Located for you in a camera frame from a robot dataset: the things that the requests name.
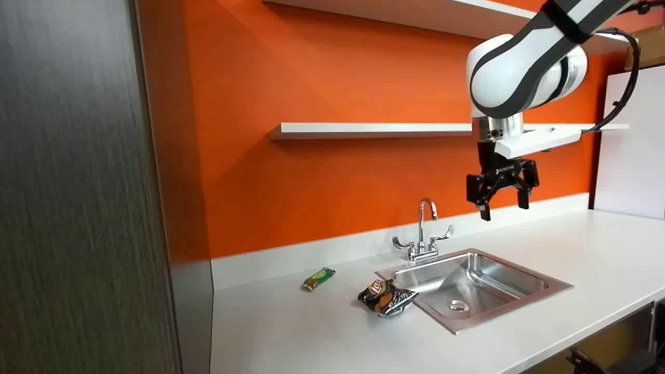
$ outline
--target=sink drain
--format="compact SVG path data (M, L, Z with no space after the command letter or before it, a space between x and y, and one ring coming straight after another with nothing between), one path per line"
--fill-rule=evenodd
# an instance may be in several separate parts
M451 312L470 312L470 306L462 300L451 300L448 308Z

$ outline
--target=sink basin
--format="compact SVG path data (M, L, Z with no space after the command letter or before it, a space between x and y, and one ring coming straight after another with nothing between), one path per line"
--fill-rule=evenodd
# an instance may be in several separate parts
M480 249L377 275L420 293L414 303L453 334L571 287Z

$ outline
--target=white countertop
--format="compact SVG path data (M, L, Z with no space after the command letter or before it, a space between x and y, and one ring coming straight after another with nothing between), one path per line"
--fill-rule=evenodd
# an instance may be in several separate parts
M662 220L571 212L459 237L440 254L466 248L573 290L451 334L417 308L379 319L356 301L373 271L404 262L394 254L334 267L313 293L300 284L315 268L230 287L215 293L212 374L524 373L665 298Z

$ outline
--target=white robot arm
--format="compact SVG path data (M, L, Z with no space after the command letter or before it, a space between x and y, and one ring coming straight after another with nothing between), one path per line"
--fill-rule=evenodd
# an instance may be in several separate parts
M583 43L629 0L547 0L515 36L493 38L470 53L471 124L481 175L467 177L467 201L490 220L490 197L517 188L520 209L538 186L536 162L522 156L580 140L580 132L532 132L522 113L571 94L585 76Z

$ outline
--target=wall shelf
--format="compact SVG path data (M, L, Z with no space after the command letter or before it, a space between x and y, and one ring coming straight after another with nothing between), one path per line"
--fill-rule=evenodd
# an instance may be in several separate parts
M538 123L524 129L587 129L592 123ZM273 140L380 140L380 138L459 138L470 123L281 123Z
M408 26L417 30L488 40L520 31L533 12L490 0L263 0L297 9ZM628 50L621 38L599 36L583 43L587 54Z

